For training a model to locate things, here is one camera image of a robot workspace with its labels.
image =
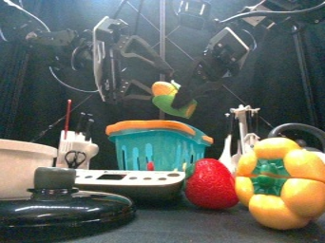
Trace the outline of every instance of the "strawberry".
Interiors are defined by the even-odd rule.
[[[186,170],[187,200],[207,209],[226,209],[238,204],[235,180],[216,159],[199,159]]]

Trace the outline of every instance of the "white bowl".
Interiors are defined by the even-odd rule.
[[[52,167],[57,149],[19,140],[0,140],[0,198],[29,196],[35,170]]]

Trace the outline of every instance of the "white digital scale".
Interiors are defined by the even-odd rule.
[[[180,194],[184,172],[76,170],[80,190],[115,193],[131,199],[170,200]]]

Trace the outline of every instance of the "black background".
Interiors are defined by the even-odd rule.
[[[115,14],[120,1],[52,0],[21,1],[25,9],[33,13],[52,31],[67,28],[83,32],[92,29],[104,16]],[[128,1],[118,18],[130,25],[131,33],[136,29],[136,11],[139,1]],[[191,59],[202,54],[212,35],[206,30],[178,27],[178,19],[172,13],[179,1],[167,1],[166,34],[178,28],[166,39],[166,61],[174,68],[179,83],[187,74]],[[222,0],[212,1],[212,18],[225,19],[237,14],[245,6],[257,1]],[[159,1],[143,1],[142,14],[155,28],[140,16],[138,35],[159,52]],[[311,124],[325,127],[323,111],[323,71],[325,71],[325,25],[307,24],[301,31],[303,57],[306,58],[307,75],[310,77],[311,103],[307,103],[297,51],[290,33],[290,25],[270,30],[250,53],[242,70],[235,78],[225,80],[225,86],[198,99],[198,107],[188,120],[166,115],[167,120],[184,122],[200,129],[214,138],[214,145],[206,157],[218,158],[226,137],[225,113],[239,104],[250,104],[259,108],[259,133],[265,138],[271,127],[286,122]],[[187,55],[172,45],[175,43]],[[48,70],[44,61],[48,53],[40,48],[25,48],[20,43],[0,42],[0,78],[1,78],[1,138],[32,140],[65,112],[65,101],[72,100],[75,107],[88,96],[63,87]],[[25,72],[19,70],[25,65]],[[92,73],[87,69],[75,71],[61,66],[57,76],[69,85],[93,90]],[[159,73],[143,66],[130,66],[127,77],[142,81],[146,85],[159,80]],[[159,118],[159,110],[151,102],[134,101],[131,105],[103,103],[97,94],[71,114],[71,129],[75,129],[80,112],[93,115],[92,141],[99,145],[100,152],[91,160],[92,169],[115,169],[114,144],[105,136],[105,126],[126,120],[154,120]],[[39,143],[57,147],[63,120],[47,131]]]

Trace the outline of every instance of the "bell pepper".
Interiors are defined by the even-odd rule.
[[[263,226],[302,228],[325,212],[323,162],[290,139],[261,140],[239,158],[235,189]]]

